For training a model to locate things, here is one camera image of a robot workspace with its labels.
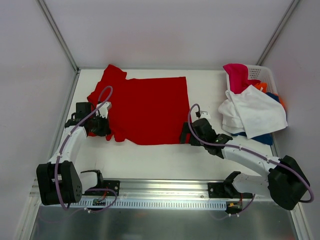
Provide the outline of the red t shirt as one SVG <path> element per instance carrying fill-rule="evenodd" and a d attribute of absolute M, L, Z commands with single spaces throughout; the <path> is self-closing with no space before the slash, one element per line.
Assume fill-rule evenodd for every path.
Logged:
<path fill-rule="evenodd" d="M 108 65 L 87 97 L 94 105 L 105 99 L 112 104 L 107 141 L 179 144 L 190 110 L 186 77 L 128 79 L 125 71 Z"/>

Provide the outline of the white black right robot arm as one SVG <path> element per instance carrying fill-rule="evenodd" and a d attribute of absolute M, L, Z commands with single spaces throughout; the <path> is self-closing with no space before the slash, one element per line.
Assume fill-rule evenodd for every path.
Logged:
<path fill-rule="evenodd" d="M 310 195 L 309 202 L 314 200 L 310 183 L 293 157 L 268 156 L 244 147 L 231 136 L 216 133 L 205 118 L 185 122 L 180 142 L 203 147 L 210 155 L 233 161 L 255 173 L 233 171 L 219 187 L 210 187 L 210 194 L 230 199 L 260 195 L 271 198 L 285 210 L 293 210 L 298 203 L 303 203 L 305 193 Z"/>

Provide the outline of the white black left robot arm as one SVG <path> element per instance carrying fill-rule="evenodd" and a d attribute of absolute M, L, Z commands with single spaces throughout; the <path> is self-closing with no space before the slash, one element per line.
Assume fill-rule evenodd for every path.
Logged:
<path fill-rule="evenodd" d="M 89 134 L 105 137 L 111 133 L 108 113 L 112 104 L 100 102 L 76 103 L 75 112 L 64 125 L 59 147 L 47 163 L 39 164 L 36 177 L 41 202 L 44 206 L 62 205 L 68 208 L 78 203 L 90 191 L 99 195 L 105 184 L 100 170 L 75 167 L 80 147 Z"/>

